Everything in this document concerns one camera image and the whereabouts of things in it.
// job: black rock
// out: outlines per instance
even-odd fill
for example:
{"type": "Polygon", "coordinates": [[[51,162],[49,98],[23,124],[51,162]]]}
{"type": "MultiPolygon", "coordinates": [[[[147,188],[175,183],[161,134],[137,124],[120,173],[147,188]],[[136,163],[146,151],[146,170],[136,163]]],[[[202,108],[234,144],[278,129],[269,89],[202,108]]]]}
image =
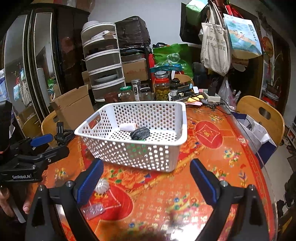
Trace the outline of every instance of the black rock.
{"type": "Polygon", "coordinates": [[[149,136],[150,136],[150,130],[147,127],[136,129],[131,133],[132,140],[145,140],[149,136]]]}

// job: blue gripper pad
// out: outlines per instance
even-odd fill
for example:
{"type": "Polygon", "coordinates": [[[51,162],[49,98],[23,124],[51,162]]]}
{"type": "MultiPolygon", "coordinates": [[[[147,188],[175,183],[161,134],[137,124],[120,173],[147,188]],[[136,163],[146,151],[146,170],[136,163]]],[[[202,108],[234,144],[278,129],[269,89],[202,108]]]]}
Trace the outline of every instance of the blue gripper pad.
{"type": "Polygon", "coordinates": [[[99,179],[104,171],[104,164],[101,159],[94,159],[88,169],[79,174],[75,179],[75,186],[73,188],[73,195],[77,201],[77,206],[87,204],[92,195],[99,179]]]}
{"type": "Polygon", "coordinates": [[[41,137],[33,138],[30,145],[32,147],[37,147],[37,146],[41,146],[43,144],[49,143],[52,140],[53,140],[52,135],[51,134],[46,134],[46,135],[41,136],[41,137]]]}
{"type": "Polygon", "coordinates": [[[216,176],[208,171],[199,159],[190,163],[190,173],[198,186],[205,202],[214,207],[220,196],[220,183],[216,176]]]}

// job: screw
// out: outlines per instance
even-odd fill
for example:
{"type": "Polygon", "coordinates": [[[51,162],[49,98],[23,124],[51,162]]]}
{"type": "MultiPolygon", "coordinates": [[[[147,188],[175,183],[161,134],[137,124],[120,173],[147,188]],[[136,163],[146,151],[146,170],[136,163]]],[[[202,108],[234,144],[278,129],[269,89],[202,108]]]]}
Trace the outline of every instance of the screw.
{"type": "Polygon", "coordinates": [[[39,187],[38,187],[38,190],[39,191],[42,191],[42,190],[44,190],[45,189],[45,186],[44,185],[39,185],[39,187]]]}
{"type": "Polygon", "coordinates": [[[228,182],[225,180],[220,181],[220,185],[223,187],[227,187],[228,186],[228,182]]]}
{"type": "Polygon", "coordinates": [[[74,182],[73,181],[67,181],[65,183],[66,187],[72,187],[74,185],[74,182]]]}
{"type": "Polygon", "coordinates": [[[249,185],[249,188],[250,188],[252,191],[256,190],[256,187],[255,187],[253,184],[249,185]]]}

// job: brown mug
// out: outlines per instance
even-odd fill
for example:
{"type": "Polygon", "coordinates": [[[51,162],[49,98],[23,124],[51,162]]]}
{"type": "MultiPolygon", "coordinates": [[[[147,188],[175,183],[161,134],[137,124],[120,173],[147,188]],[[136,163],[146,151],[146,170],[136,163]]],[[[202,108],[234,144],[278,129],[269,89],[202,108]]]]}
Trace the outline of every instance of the brown mug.
{"type": "Polygon", "coordinates": [[[104,96],[104,99],[107,103],[116,103],[119,102],[118,93],[111,92],[104,96]]]}

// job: white bowl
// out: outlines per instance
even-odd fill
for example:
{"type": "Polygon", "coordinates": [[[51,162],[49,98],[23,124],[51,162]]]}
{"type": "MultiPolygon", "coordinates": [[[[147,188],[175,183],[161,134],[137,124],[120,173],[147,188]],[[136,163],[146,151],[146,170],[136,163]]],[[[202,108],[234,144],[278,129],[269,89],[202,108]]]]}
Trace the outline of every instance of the white bowl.
{"type": "Polygon", "coordinates": [[[86,29],[89,26],[95,25],[97,23],[99,23],[99,22],[98,21],[89,21],[83,25],[82,30],[86,29]]]}

